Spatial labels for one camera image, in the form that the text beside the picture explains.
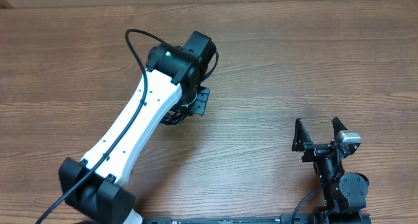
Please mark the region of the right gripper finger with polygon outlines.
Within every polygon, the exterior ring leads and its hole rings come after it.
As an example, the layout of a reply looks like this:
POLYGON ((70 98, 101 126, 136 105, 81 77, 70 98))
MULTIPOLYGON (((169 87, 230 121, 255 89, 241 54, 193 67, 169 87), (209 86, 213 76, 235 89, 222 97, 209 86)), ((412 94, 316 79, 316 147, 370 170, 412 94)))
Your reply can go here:
POLYGON ((309 150, 313 145, 306 128, 304 127, 301 118, 297 118, 295 121, 295 134, 293 138, 292 151, 303 152, 309 150))
POLYGON ((343 133, 347 130, 347 127, 339 120, 338 117, 332 119, 332 126, 334 132, 334 139, 341 140, 343 139, 343 133))

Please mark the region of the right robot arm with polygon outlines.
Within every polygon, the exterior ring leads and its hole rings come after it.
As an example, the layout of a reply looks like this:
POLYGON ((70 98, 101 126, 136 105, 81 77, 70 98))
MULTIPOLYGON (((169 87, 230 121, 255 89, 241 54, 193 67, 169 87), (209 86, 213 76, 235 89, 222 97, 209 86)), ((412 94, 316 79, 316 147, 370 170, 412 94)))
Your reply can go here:
POLYGON ((313 163, 320 186, 306 195, 291 214, 291 223, 371 224, 366 208, 369 179, 361 173, 346 173, 342 159, 353 155, 361 145, 361 136, 350 131, 337 118, 332 119, 334 138, 329 143, 314 144, 300 118, 295 121, 292 144, 294 152, 302 152, 304 163, 313 163), (319 192, 323 193, 324 206, 312 214, 300 214, 302 204, 319 192))

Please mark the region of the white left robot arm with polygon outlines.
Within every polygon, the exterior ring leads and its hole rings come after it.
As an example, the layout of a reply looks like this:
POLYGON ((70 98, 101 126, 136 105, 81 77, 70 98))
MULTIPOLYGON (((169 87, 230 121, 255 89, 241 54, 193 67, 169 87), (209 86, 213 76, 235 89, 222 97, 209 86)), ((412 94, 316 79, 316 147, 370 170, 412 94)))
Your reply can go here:
POLYGON ((194 31, 182 46, 161 41, 145 63, 140 82, 105 135, 79 161, 66 158, 58 170, 65 202, 96 223, 142 223, 136 197, 124 190, 142 149, 162 123, 177 125, 203 115, 210 90, 201 84, 219 54, 212 39, 194 31))

